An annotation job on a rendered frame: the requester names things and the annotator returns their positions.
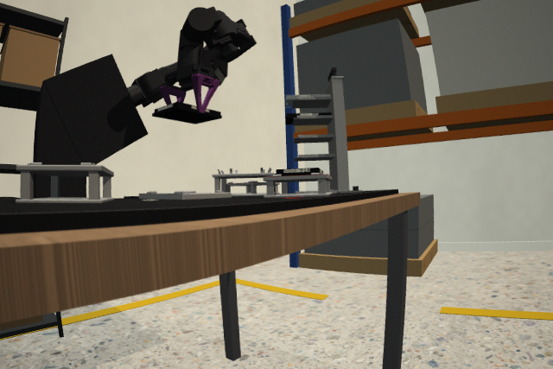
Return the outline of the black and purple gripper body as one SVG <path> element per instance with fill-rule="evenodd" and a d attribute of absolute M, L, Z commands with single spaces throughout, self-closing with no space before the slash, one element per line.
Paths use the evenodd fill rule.
<path fill-rule="evenodd" d="M 179 82 L 179 86 L 168 86 L 182 91 L 193 90 L 192 75 L 201 73 L 213 78 L 215 71 L 200 65 L 200 47 L 187 46 L 178 51 L 177 70 L 165 75 L 165 81 Z M 193 64 L 192 64 L 193 63 Z M 196 64 L 195 64 L 196 63 Z M 190 65 L 191 64 L 191 65 Z"/>

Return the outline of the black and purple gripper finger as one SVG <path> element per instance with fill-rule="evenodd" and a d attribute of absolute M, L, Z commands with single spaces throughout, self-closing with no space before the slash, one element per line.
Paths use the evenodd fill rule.
<path fill-rule="evenodd" d="M 193 74 L 191 78 L 198 112 L 204 114 L 210 99 L 219 86 L 219 80 L 216 80 L 201 73 Z M 203 104 L 201 103 L 201 86 L 208 87 L 207 95 Z"/>
<path fill-rule="evenodd" d="M 177 102 L 184 102 L 187 92 L 178 90 L 172 87 L 162 86 L 160 87 L 161 95 L 166 103 L 166 105 L 172 104 L 169 95 L 177 97 Z"/>

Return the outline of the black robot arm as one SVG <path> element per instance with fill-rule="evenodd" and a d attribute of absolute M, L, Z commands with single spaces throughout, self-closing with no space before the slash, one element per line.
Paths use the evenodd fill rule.
<path fill-rule="evenodd" d="M 208 9 L 198 7 L 189 12 L 182 27 L 179 49 L 184 50 L 187 46 L 202 48 L 200 65 L 214 70 L 214 78 L 220 81 L 221 86 L 227 77 L 228 63 L 256 44 L 253 36 L 248 33 L 243 19 L 233 22 L 224 12 L 214 7 Z M 132 85 L 127 87 L 135 106 L 145 107 L 162 99 L 160 87 L 172 86 L 176 83 L 173 80 L 170 83 L 166 82 L 164 76 L 176 70 L 177 62 L 147 72 L 135 79 Z"/>

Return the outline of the white microplate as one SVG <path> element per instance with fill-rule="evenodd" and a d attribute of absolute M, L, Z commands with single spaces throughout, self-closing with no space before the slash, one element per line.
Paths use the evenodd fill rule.
<path fill-rule="evenodd" d="M 292 107 L 293 99 L 296 97 L 331 97 L 330 94 L 308 94 L 308 95 L 286 95 L 285 107 Z"/>

